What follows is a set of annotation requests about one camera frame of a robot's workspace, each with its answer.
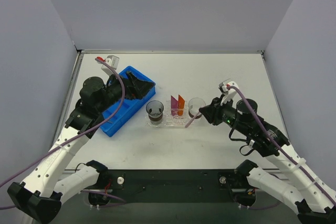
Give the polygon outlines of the orange toothpaste tube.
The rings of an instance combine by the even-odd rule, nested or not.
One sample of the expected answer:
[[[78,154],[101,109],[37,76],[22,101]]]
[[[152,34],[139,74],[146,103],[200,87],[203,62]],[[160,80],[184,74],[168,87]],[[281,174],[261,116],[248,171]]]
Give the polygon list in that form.
[[[178,104],[177,104],[177,114],[178,116],[182,116],[184,113],[185,100],[181,95],[178,95]]]

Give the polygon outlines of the blue plastic bin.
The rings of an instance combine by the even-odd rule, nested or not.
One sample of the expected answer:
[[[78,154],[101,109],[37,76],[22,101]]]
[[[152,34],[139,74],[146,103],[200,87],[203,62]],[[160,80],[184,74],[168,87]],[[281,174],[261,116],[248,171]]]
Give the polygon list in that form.
[[[126,73],[130,71],[135,75],[136,78],[153,82],[146,75],[138,71],[136,68],[132,66],[127,66],[123,69],[119,76],[123,78],[127,78]],[[129,119],[131,119],[156,93],[155,90],[155,82],[154,87],[144,96],[142,99],[128,100],[125,99],[120,110],[105,124],[100,126],[102,131],[109,137],[112,137]]]

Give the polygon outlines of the pink toothpaste tube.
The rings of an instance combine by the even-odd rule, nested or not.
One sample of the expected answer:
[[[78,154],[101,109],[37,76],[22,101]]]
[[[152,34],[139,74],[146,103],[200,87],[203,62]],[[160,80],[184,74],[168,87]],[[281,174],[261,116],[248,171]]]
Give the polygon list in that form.
[[[178,100],[171,96],[171,116],[176,116],[178,113]]]

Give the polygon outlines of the clear textured oval tray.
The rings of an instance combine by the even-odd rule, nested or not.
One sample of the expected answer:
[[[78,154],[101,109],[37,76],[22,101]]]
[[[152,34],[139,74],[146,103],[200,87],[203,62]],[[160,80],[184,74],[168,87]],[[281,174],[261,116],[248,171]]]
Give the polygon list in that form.
[[[162,102],[164,105],[163,111],[163,120],[160,124],[154,125],[150,122],[148,114],[146,112],[146,121],[149,126],[151,127],[184,127],[185,124],[190,120],[190,116],[188,114],[188,105],[185,104],[184,106],[184,113],[182,116],[171,116],[171,102],[165,101]]]

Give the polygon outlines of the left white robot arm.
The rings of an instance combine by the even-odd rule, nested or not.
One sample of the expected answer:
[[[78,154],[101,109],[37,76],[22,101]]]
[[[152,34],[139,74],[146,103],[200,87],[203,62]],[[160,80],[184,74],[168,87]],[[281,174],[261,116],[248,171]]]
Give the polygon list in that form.
[[[71,112],[58,140],[36,168],[22,182],[13,182],[7,192],[16,208],[39,223],[50,223],[69,198],[83,189],[101,188],[108,181],[107,167],[89,161],[78,172],[60,180],[76,153],[93,137],[104,121],[103,113],[116,105],[113,116],[128,117],[128,110],[138,106],[154,90],[155,83],[132,71],[124,76],[111,75],[107,82],[99,77],[86,79],[80,98]]]

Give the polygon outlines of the clear cup brown base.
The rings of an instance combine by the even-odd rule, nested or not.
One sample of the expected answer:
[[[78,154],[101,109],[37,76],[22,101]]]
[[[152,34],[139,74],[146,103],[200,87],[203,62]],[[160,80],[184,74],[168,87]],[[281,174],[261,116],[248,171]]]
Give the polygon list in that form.
[[[202,114],[199,112],[199,109],[204,107],[205,101],[201,98],[192,98],[188,102],[188,114],[191,118],[195,117],[196,119],[200,119]]]

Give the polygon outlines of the dark tinted cup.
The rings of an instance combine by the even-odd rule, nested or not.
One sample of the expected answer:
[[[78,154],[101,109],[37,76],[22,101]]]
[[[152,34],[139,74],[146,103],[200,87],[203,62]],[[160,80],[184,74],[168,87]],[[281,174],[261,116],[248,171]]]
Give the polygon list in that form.
[[[150,101],[146,105],[145,109],[152,124],[158,125],[162,122],[164,111],[164,105],[162,102],[158,100]]]

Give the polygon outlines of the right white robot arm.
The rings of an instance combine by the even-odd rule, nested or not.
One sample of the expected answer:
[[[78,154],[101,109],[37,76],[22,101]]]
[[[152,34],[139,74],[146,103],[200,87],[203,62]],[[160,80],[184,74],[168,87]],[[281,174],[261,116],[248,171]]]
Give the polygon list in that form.
[[[257,103],[243,98],[232,106],[224,97],[214,98],[200,108],[208,123],[226,123],[231,131],[245,136],[243,142],[275,165],[287,182],[271,175],[256,163],[245,160],[236,172],[248,184],[273,196],[298,217],[301,223],[335,223],[335,190],[323,182],[301,158],[287,137],[257,114]]]

